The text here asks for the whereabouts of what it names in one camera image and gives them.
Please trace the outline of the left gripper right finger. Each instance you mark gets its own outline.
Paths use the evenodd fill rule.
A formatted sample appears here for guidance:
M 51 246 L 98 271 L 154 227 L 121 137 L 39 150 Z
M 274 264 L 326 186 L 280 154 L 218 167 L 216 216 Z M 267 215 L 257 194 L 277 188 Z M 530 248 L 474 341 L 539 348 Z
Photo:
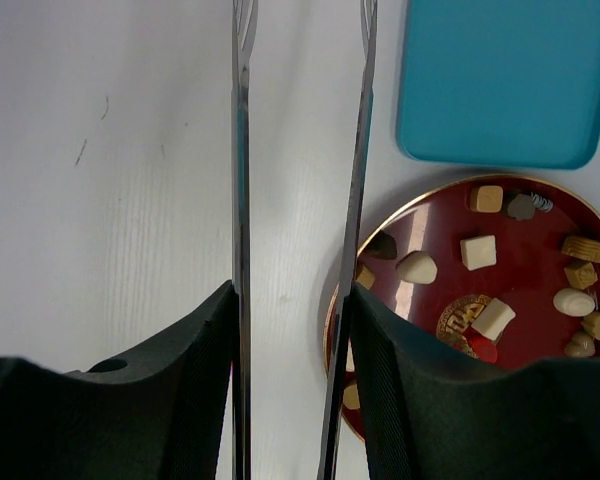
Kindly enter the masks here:
M 600 359 L 506 371 L 355 288 L 350 297 L 374 479 L 600 479 Z

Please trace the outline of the metal serving tongs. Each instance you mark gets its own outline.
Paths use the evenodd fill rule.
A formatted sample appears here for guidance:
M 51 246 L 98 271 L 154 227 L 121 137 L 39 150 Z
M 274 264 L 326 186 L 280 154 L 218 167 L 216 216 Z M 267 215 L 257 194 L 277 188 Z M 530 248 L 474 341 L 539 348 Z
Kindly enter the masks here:
M 251 255 L 249 182 L 249 86 L 250 60 L 257 31 L 259 4 L 232 4 L 232 283 L 238 297 L 238 326 L 232 356 L 232 476 L 251 476 Z M 334 332 L 321 433 L 317 476 L 336 475 L 345 367 L 352 321 L 350 296 L 356 284 L 357 252 L 370 140 L 373 81 L 376 59 L 377 4 L 360 4 L 361 33 L 365 55 L 357 131 L 352 162 L 348 210 L 335 302 Z

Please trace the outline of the white square chocolate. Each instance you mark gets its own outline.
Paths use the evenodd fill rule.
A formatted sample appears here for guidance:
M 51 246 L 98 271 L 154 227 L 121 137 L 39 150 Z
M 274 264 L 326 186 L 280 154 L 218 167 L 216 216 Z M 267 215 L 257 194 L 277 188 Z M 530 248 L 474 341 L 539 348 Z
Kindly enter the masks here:
M 462 263 L 468 271 L 494 266 L 497 263 L 496 239 L 484 235 L 460 241 Z

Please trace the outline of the red round chocolate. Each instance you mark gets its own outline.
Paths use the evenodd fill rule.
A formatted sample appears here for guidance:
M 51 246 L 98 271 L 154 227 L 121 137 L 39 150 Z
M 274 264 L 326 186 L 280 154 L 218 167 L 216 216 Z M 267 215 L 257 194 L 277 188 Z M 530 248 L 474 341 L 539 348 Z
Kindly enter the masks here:
M 495 364 L 498 359 L 496 345 L 480 334 L 467 337 L 467 343 L 476 357 L 483 362 Z

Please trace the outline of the white rectangular chocolate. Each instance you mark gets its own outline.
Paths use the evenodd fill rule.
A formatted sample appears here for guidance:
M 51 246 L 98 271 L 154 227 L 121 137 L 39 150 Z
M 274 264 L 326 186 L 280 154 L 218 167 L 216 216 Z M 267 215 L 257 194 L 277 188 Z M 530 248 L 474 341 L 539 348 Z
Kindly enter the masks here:
M 494 298 L 476 317 L 471 327 L 483 337 L 496 341 L 515 317 L 515 311 L 508 304 Z

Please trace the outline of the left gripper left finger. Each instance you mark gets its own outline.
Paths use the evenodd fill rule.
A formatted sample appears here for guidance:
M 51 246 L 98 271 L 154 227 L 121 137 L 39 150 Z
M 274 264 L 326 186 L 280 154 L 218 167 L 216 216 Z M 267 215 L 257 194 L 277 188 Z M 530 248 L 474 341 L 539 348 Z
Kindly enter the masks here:
M 225 283 L 87 371 L 0 357 L 0 479 L 213 478 L 235 325 Z

